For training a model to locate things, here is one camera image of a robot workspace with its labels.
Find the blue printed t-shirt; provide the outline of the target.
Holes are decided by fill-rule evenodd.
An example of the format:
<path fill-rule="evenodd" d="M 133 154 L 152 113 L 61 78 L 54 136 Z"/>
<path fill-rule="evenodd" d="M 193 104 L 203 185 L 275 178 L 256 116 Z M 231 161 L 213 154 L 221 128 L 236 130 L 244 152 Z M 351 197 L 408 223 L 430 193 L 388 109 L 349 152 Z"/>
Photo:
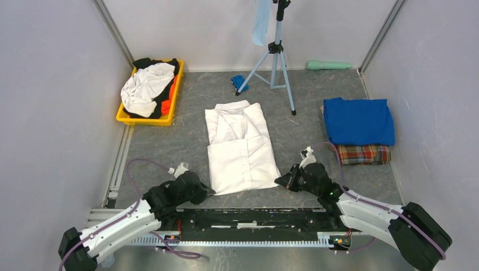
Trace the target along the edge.
<path fill-rule="evenodd" d="M 395 145 L 386 99 L 325 99 L 323 117 L 328 140 L 335 145 Z"/>

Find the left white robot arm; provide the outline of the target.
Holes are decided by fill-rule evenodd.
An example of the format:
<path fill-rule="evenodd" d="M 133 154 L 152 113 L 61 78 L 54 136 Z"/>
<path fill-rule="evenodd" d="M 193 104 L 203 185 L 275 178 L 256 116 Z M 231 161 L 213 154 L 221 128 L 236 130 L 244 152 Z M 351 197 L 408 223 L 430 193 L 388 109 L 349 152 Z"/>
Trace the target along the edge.
<path fill-rule="evenodd" d="M 192 171 L 154 186 L 130 207 L 102 223 L 82 230 L 66 230 L 58 249 L 59 270 L 96 270 L 107 256 L 132 240 L 160 228 L 173 229 L 179 205 L 197 205 L 214 194 Z"/>

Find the white long-sleeve shirt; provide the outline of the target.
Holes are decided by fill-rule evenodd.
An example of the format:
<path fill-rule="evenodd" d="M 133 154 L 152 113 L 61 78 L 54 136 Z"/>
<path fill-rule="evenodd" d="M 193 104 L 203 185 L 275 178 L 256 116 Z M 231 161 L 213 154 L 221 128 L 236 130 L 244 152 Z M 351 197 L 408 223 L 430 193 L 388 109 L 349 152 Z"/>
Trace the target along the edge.
<path fill-rule="evenodd" d="M 276 187 L 280 171 L 262 107 L 247 100 L 204 111 L 210 184 L 216 195 Z"/>

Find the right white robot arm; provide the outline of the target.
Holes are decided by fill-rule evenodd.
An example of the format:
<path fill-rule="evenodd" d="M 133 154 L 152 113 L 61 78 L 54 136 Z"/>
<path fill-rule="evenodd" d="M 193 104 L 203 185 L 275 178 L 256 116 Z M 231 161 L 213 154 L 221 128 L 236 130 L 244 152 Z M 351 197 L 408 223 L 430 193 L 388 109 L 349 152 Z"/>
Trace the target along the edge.
<path fill-rule="evenodd" d="M 452 245 L 452 238 L 419 204 L 386 204 L 332 181 L 321 163 L 294 164 L 275 179 L 285 189 L 317 196 L 333 230 L 344 227 L 362 231 L 397 249 L 417 270 L 433 270 Z"/>

